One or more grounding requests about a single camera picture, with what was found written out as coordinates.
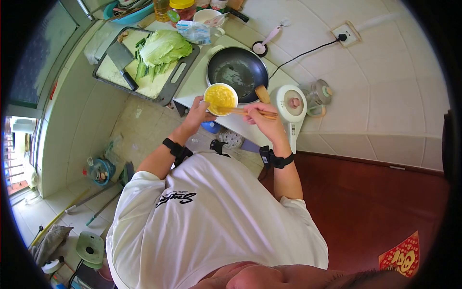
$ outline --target wrist strap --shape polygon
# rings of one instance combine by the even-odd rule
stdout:
[[[282,169],[293,162],[293,153],[286,158],[277,157],[274,155],[274,151],[269,149],[269,146],[260,148],[260,156],[267,170],[269,170],[271,164],[273,164],[275,168]]]
[[[162,143],[170,149],[170,153],[175,157],[175,167],[179,166],[186,157],[193,155],[193,152],[191,152],[187,147],[182,147],[180,144],[173,142],[169,138],[164,139]]]
[[[283,157],[277,157],[274,155],[273,150],[269,152],[270,155],[270,160],[275,168],[282,169],[286,165],[290,164],[293,162],[293,153],[291,153],[288,157],[283,158]]]

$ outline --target white countertop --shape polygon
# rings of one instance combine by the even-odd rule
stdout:
[[[207,52],[216,45],[223,45],[224,47],[238,46],[247,48],[244,44],[226,35],[216,39],[216,41],[214,41],[212,45],[203,46],[201,48],[201,53],[197,56],[196,60],[194,61],[194,64],[186,74],[185,80],[183,81],[179,90],[177,91],[176,96],[173,98],[174,101],[179,102],[184,106],[191,107],[194,98],[196,96],[204,94],[204,91],[208,87],[206,82],[206,67],[209,57],[212,55],[212,53]],[[276,65],[272,64],[264,57],[262,59],[263,62],[265,62],[265,65],[268,69],[268,73],[271,75],[273,71],[276,70]],[[285,84],[292,84],[298,86],[298,83],[295,82],[291,77],[289,77],[283,71],[278,70],[278,72],[269,82],[268,92],[271,93],[275,88]],[[244,138],[248,139],[249,141],[255,143],[260,147],[269,145],[272,148],[271,142],[263,133],[261,133],[258,127],[256,125],[249,125],[246,122],[244,122],[242,120],[241,115],[230,114],[225,117],[218,117],[215,122],[221,124],[222,126],[232,131],[237,132]],[[300,132],[300,128],[301,123],[296,125],[297,133]]]
[[[102,31],[108,33],[108,37],[101,46],[99,47],[96,57],[99,59],[107,47],[110,45],[112,40],[117,36],[117,34],[127,25],[118,25],[112,22],[105,23],[104,26],[101,28]],[[129,25],[130,27],[136,27],[136,23]],[[155,31],[158,29],[169,29],[175,30],[170,23],[161,23],[154,21],[149,26],[145,28],[146,30]],[[207,89],[206,83],[206,67],[208,63],[209,57],[212,53],[207,53],[212,47],[216,45],[223,45],[224,47],[227,46],[238,46],[243,48],[248,48],[244,44],[240,43],[239,41],[234,40],[233,38],[224,35],[222,37],[212,36],[212,45],[205,45],[201,46],[201,52],[197,56],[196,60],[194,61],[193,65],[187,72],[185,76],[185,80],[183,80],[180,88],[177,90],[173,100],[181,103],[186,107],[191,107],[193,100],[196,96],[200,96],[204,94],[204,91]],[[262,58],[263,62],[265,63],[269,75],[276,70],[276,65],[268,61],[266,58]],[[271,93],[275,88],[285,85],[285,84],[292,84],[298,86],[298,83],[293,80],[290,76],[288,76],[283,71],[279,70],[274,77],[270,80],[268,86],[268,92]],[[255,143],[256,145],[262,147],[269,145],[272,148],[272,144],[269,139],[261,133],[256,125],[249,125],[246,122],[242,121],[241,115],[230,114],[225,117],[218,117],[215,121],[220,125],[237,132],[238,134],[242,135],[244,138],[248,139],[249,141]],[[297,123],[295,128],[297,134],[300,132],[302,123]]]

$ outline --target cabbage leaf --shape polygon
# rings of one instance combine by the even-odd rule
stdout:
[[[157,30],[147,39],[140,55],[148,67],[170,63],[188,56],[193,48],[177,31]]]

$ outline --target white t-shirt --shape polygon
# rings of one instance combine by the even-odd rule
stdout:
[[[120,289],[189,288],[237,261],[328,266],[305,202],[279,203],[243,164],[214,152],[194,154],[165,180],[137,172],[120,197],[106,252]]]

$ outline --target black wok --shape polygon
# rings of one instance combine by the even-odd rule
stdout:
[[[255,88],[268,88],[268,70],[255,53],[241,47],[225,47],[210,58],[207,64],[207,84],[226,83],[237,93],[240,104],[258,100]]]

